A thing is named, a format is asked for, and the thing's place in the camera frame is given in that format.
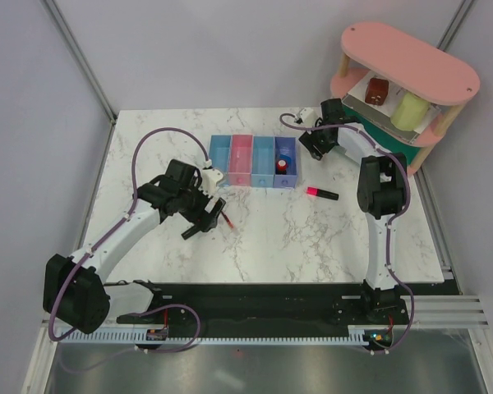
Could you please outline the blue capped black highlighter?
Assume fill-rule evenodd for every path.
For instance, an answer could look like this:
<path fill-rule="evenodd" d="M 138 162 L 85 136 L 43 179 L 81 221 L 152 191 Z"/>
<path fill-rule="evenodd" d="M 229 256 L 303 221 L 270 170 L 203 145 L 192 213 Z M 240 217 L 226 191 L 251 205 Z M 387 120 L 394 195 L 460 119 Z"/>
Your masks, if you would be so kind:
<path fill-rule="evenodd" d="M 200 227 L 194 225 L 182 233 L 182 239 L 186 241 L 196 235 L 198 232 L 200 232 Z"/>

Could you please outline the pink capped black highlighter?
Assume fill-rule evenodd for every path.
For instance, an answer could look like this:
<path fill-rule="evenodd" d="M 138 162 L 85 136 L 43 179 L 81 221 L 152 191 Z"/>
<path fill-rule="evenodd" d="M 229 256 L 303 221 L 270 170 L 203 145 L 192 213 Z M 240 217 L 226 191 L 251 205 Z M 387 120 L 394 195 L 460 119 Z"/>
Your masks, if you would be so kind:
<path fill-rule="evenodd" d="M 334 201 L 337 201 L 339 199 L 339 195 L 337 193 L 310 186 L 306 189 L 306 193 L 310 196 L 315 196 L 322 199 L 329 199 Z"/>

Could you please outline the blue sharpener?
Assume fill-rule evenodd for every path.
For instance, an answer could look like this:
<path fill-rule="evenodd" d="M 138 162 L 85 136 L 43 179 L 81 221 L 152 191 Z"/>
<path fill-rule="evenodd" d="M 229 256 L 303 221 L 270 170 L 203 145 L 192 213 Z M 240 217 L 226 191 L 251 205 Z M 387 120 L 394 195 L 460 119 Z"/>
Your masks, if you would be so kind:
<path fill-rule="evenodd" d="M 285 161 L 286 165 L 289 166 L 292 163 L 292 158 L 288 155 L 280 154 L 278 158 L 278 162 Z"/>

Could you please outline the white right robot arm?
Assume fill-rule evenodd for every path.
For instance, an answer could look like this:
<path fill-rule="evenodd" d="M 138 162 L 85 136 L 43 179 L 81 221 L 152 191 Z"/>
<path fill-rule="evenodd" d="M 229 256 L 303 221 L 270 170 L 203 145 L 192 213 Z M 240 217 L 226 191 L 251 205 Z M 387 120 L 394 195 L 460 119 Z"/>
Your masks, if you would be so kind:
<path fill-rule="evenodd" d="M 373 139 L 356 117 L 346 115 L 340 99 L 325 100 L 320 107 L 320 115 L 313 108 L 303 108 L 294 116 L 293 125 L 303 131 L 299 141 L 318 161 L 339 147 L 359 165 L 357 203 L 366 215 L 369 233 L 365 284 L 372 290 L 391 290 L 398 285 L 391 275 L 395 221 L 411 199 L 406 157 Z"/>

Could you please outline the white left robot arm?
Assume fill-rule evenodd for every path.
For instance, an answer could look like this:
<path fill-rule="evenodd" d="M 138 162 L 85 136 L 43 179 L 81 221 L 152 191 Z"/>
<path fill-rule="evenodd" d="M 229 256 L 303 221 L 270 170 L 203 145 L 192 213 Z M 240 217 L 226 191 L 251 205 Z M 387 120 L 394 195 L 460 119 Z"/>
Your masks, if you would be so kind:
<path fill-rule="evenodd" d="M 43 308 L 84 334 L 96 331 L 108 317 L 136 314 L 147 323 L 157 322 L 164 303 L 139 283 L 118 290 L 104 287 L 124 256 L 167 218 L 180 214 L 191 227 L 182 233 L 187 240 L 217 226 L 226 204 L 215 198 L 223 173 L 199 169 L 173 159 L 166 172 L 138 187 L 130 207 L 96 240 L 64 257 L 55 254 L 46 264 Z"/>

